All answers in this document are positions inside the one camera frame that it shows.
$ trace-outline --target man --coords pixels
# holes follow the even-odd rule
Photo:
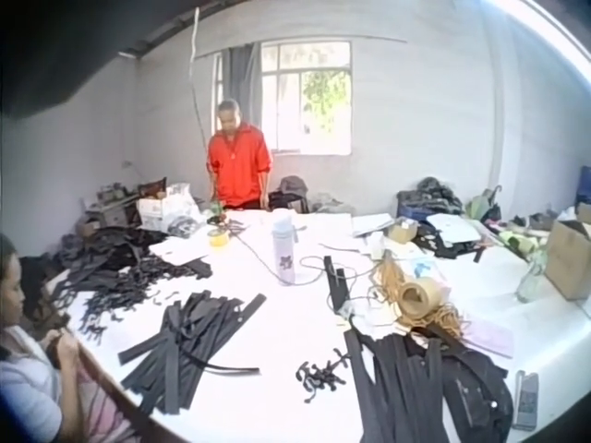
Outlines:
[[[241,121],[235,100],[220,103],[218,118],[222,130],[211,138],[208,148],[211,197],[230,210],[268,209],[271,156],[265,138],[256,127]]]

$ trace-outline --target spool of tape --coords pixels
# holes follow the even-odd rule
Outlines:
[[[398,307],[410,319],[418,320],[441,304],[440,285],[429,277],[408,281],[400,289]]]
[[[214,229],[213,231],[208,232],[208,236],[210,237],[210,245],[212,247],[226,246],[230,241],[228,232],[222,229]]]

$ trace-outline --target yellow cup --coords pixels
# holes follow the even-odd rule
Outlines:
[[[222,229],[214,229],[208,233],[208,236],[210,237],[210,246],[212,247],[226,246],[230,241],[228,232]]]

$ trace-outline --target woman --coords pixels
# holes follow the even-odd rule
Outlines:
[[[15,247],[0,233],[0,386],[6,402],[34,441],[139,441],[115,403],[83,369],[78,342],[52,330],[36,342],[18,324],[24,294]],[[45,349],[56,346],[61,370]]]

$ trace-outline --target water bottle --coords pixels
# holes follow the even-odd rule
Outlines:
[[[548,253],[545,247],[538,249],[532,254],[529,262],[529,269],[521,279],[515,295],[517,300],[522,303],[529,303],[536,300],[538,296],[538,285],[544,276],[546,264],[548,263]]]
[[[275,270],[282,284],[293,284],[296,281],[294,263],[294,224],[292,211],[277,209],[272,212],[272,235],[275,259]]]

